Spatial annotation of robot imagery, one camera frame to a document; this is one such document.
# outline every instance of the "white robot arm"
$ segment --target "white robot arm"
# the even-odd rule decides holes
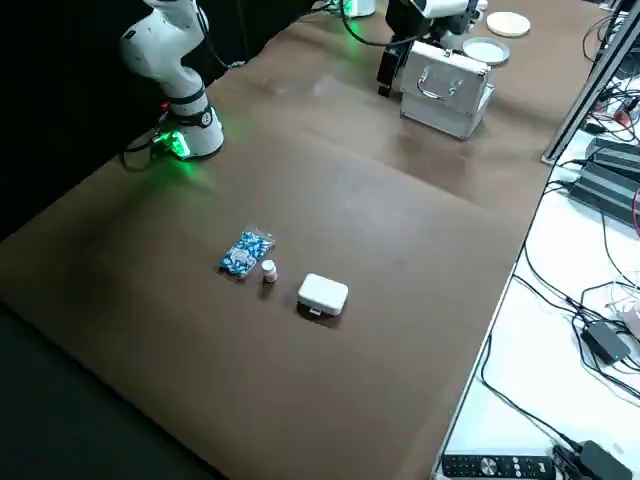
[[[224,141],[222,125],[202,78],[182,65],[182,58],[205,38],[200,26],[208,28],[206,16],[195,0],[144,2],[153,11],[120,38],[122,58],[134,73],[156,80],[167,95],[167,121],[174,125],[170,134],[183,139],[175,153],[183,159],[213,155]]]
[[[378,93],[389,96],[412,39],[451,48],[447,43],[472,28],[483,7],[486,0],[389,0],[385,19],[393,36],[380,61]]]

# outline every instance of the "black power adapter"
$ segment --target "black power adapter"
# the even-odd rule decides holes
[[[593,480],[631,480],[631,470],[591,440],[582,444],[577,466]]]
[[[632,480],[627,467],[591,440],[574,453],[560,445],[553,447],[553,462],[571,480]]]
[[[603,322],[594,322],[582,332],[582,339],[605,365],[613,365],[631,353],[631,350]]]

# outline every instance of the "black electronic device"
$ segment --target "black electronic device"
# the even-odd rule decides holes
[[[640,183],[589,162],[573,184],[569,198],[633,228],[633,199]],[[636,212],[636,222],[640,213]]]
[[[530,455],[443,455],[442,473],[449,478],[554,480],[551,458]]]
[[[578,468],[593,480],[631,480],[631,470],[591,440],[582,444]]]
[[[587,147],[587,159],[640,183],[640,147],[596,138]]]
[[[580,453],[560,445],[553,447],[554,464],[569,480],[632,480],[631,470],[616,460],[600,445],[584,442]]]
[[[629,346],[604,322],[594,322],[585,328],[582,339],[605,365],[613,365],[631,353]]]

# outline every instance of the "remote control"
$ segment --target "remote control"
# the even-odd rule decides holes
[[[443,455],[442,472],[449,478],[554,480],[551,458],[526,455]]]

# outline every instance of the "black wall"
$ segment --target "black wall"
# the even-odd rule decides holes
[[[244,58],[238,4],[250,55],[312,0],[201,0],[223,59]],[[11,2],[3,11],[2,107],[11,125],[0,153],[0,240],[151,128],[162,94],[120,60],[119,38],[150,11],[142,0]],[[185,63],[210,84],[223,68],[200,45]]]

